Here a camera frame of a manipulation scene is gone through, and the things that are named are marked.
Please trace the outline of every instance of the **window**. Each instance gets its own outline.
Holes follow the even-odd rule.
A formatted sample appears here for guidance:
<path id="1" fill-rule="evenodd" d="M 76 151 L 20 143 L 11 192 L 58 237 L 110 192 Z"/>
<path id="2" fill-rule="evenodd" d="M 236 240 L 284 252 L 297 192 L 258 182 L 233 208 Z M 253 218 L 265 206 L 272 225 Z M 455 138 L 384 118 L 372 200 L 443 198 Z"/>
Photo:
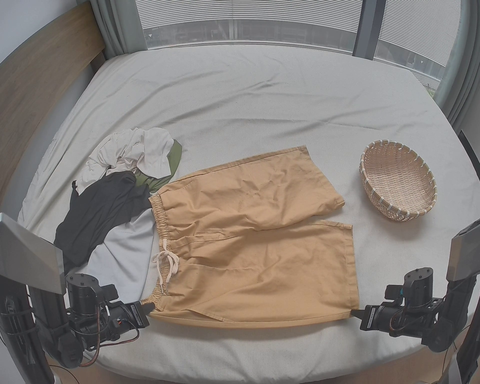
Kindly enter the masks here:
<path id="1" fill-rule="evenodd" d="M 431 95 L 460 22 L 460 0 L 387 0 L 374 60 L 408 68 Z"/>
<path id="2" fill-rule="evenodd" d="M 137 0 L 149 49 L 275 41 L 351 53 L 361 0 Z"/>

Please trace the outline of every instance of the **white bed sheet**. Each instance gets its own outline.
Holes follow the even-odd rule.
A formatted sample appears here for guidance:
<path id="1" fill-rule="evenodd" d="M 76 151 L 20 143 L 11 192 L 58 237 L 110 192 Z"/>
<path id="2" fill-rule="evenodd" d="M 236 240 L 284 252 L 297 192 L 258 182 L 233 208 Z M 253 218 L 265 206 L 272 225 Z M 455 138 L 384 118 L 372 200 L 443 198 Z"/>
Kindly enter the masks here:
<path id="1" fill-rule="evenodd" d="M 400 284 L 404 273 L 423 266 L 434 268 L 434 295 L 443 296 L 450 239 L 480 217 L 474 169 L 409 71 L 317 50 L 222 45 L 107 61 L 40 163 L 20 222 L 52 241 L 68 210 L 71 181 L 88 155 L 106 135 L 133 127 L 168 129 L 183 145 L 175 179 L 306 144 L 345 198 L 329 218 L 353 224 L 361 307 L 382 302 L 387 284 Z M 438 201 L 426 216 L 393 222 L 368 200 L 358 167 L 364 147 L 377 139 L 411 146 L 432 169 Z M 145 287 L 154 280 L 152 268 Z M 420 347 L 418 339 L 361 332 L 354 318 L 272 330 L 150 324 L 138 341 L 101 350 L 99 363 L 127 376 L 179 383 L 300 383 L 359 371 Z"/>

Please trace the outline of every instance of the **green garment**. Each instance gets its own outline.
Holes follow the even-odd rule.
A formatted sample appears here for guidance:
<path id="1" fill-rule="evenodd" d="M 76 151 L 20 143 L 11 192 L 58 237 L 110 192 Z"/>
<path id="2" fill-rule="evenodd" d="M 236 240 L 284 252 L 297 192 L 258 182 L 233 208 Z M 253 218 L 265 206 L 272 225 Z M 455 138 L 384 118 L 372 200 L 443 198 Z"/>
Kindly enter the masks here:
<path id="1" fill-rule="evenodd" d="M 177 140 L 173 141 L 172 149 L 167 155 L 168 163 L 170 165 L 170 176 L 162 177 L 161 179 L 154 179 L 153 177 L 147 176 L 142 173 L 139 169 L 135 171 L 135 177 L 137 182 L 135 183 L 137 186 L 146 184 L 148 185 L 148 189 L 150 193 L 157 192 L 161 187 L 167 184 L 170 179 L 175 175 L 177 168 L 180 163 L 181 158 L 181 145 Z"/>

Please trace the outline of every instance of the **woven basket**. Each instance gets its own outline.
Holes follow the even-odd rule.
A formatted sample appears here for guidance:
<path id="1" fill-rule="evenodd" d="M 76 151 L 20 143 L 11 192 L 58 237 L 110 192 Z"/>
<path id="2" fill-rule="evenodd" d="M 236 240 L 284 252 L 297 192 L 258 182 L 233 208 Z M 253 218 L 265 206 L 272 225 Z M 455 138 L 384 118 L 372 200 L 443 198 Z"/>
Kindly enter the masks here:
<path id="1" fill-rule="evenodd" d="M 411 220 L 435 205 L 432 171 L 406 145 L 390 140 L 370 143 L 361 155 L 360 175 L 370 201 L 392 220 Z"/>

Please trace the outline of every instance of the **tan shorts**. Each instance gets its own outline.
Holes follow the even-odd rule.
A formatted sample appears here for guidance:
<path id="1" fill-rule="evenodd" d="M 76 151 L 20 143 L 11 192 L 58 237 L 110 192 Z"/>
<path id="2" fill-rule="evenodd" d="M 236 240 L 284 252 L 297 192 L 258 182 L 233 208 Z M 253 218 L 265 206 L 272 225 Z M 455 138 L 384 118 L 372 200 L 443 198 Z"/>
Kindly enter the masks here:
<path id="1" fill-rule="evenodd" d="M 359 306 L 352 226 L 320 220 L 345 203 L 305 146 L 204 169 L 150 198 L 168 262 L 150 316 L 215 328 L 344 319 Z"/>

